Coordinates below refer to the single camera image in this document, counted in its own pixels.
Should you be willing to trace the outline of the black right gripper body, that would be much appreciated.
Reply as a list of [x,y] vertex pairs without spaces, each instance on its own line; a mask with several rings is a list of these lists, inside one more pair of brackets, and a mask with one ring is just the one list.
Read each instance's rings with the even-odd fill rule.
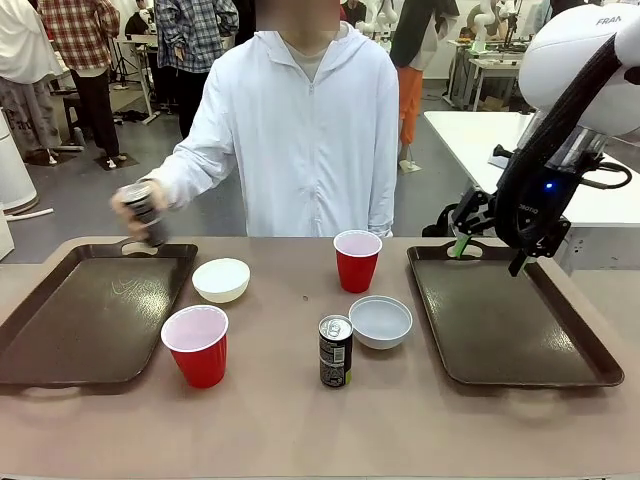
[[563,212],[583,176],[582,169],[511,158],[494,194],[497,236],[519,258],[553,256],[570,226]]

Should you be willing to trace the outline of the person's right hand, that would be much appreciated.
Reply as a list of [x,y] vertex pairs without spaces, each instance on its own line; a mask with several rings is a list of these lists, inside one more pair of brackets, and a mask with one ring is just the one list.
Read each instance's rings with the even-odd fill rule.
[[[166,189],[156,180],[142,180],[137,185],[145,185],[151,193],[151,200],[156,210],[162,211],[168,208]],[[139,222],[134,212],[124,203],[125,187],[119,188],[111,197],[113,211],[126,223],[130,236],[138,241],[147,238],[146,227]]]

